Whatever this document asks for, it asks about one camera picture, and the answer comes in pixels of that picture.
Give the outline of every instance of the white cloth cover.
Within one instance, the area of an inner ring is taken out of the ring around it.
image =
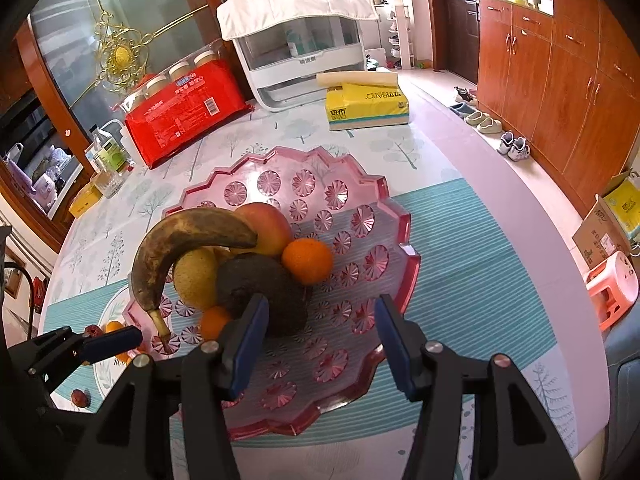
[[[218,7],[220,31],[225,41],[311,16],[378,19],[373,0],[227,0]]]

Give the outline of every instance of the sneaker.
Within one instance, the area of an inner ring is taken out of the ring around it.
[[[509,153],[514,141],[515,137],[513,137],[513,132],[505,132],[504,135],[500,137],[500,146],[496,148],[496,151],[501,155],[506,155]]]
[[[456,92],[458,92],[458,94],[456,95],[457,103],[467,103],[471,106],[478,106],[478,100],[476,99],[476,96],[473,95],[469,90],[467,90],[466,88],[459,88],[457,86],[454,86],[454,88],[456,89]]]
[[[513,141],[513,146],[511,146],[507,155],[514,162],[518,162],[524,158],[529,158],[530,153],[531,148],[527,144],[527,139],[519,137],[517,140]]]
[[[464,119],[476,111],[475,108],[472,108],[466,103],[458,103],[457,105],[450,106],[449,110],[455,113],[460,119]]]
[[[476,110],[465,119],[465,123],[469,126],[478,126],[478,124],[482,123],[488,118],[489,116],[487,114],[481,112],[480,110]]]
[[[478,132],[485,135],[501,134],[502,123],[492,117],[487,117],[484,121],[478,124]]]

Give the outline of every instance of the green label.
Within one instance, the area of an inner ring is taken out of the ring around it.
[[[127,163],[127,159],[122,153],[120,146],[114,139],[108,140],[104,147],[98,152],[97,156],[105,167],[113,171],[120,171]]]

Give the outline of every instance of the metal bolt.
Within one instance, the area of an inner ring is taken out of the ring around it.
[[[147,366],[149,363],[151,362],[151,357],[149,357],[147,354],[140,354],[137,355],[135,357],[135,359],[133,359],[133,365],[136,368],[144,368],[145,366]]]
[[[442,352],[442,343],[440,341],[427,341],[424,346],[430,354],[439,354]]]
[[[200,345],[200,350],[205,354],[215,354],[220,350],[220,345],[217,341],[205,341]]]
[[[511,359],[509,359],[504,354],[498,354],[494,356],[494,363],[496,366],[499,366],[500,368],[508,368],[509,366],[511,366]]]

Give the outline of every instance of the teal striped placemat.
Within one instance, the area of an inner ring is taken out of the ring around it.
[[[527,271],[465,180],[394,199],[412,214],[411,244],[422,257],[407,319],[417,322],[429,338],[445,342],[461,355],[487,359],[497,351],[505,352],[520,369],[556,344]],[[109,299],[125,284],[123,280],[51,305],[45,330],[64,324],[76,332],[83,330],[100,317]],[[62,396],[68,398],[73,387],[93,385],[95,389],[91,367],[84,368],[60,386]],[[415,424],[419,410],[419,404],[407,402],[396,390],[385,362],[365,396],[324,414],[299,436],[268,434],[235,446],[310,446],[361,438]]]

